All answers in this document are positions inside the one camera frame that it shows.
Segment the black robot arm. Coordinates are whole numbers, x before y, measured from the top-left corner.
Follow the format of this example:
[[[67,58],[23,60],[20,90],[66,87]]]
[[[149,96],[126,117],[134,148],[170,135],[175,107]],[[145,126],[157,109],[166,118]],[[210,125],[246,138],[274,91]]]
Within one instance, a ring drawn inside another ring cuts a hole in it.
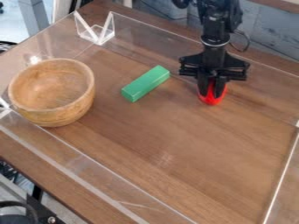
[[[250,64],[230,55],[226,46],[230,34],[242,24],[243,11],[239,0],[195,0],[202,24],[203,51],[181,57],[179,75],[198,81],[199,98],[210,105],[218,104],[230,81],[245,81]]]

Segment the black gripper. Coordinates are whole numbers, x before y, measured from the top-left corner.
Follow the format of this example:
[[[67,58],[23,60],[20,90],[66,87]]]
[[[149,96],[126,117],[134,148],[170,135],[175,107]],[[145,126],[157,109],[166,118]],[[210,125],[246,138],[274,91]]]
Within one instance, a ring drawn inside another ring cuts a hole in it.
[[[230,81],[245,81],[249,77],[247,72],[250,64],[233,57],[225,46],[205,46],[201,53],[183,56],[179,58],[182,64],[179,74],[185,76],[198,77],[199,74],[218,77],[215,80],[214,96],[221,98],[226,86],[227,79]],[[210,78],[207,76],[198,77],[198,88],[202,96],[207,96],[210,87]]]

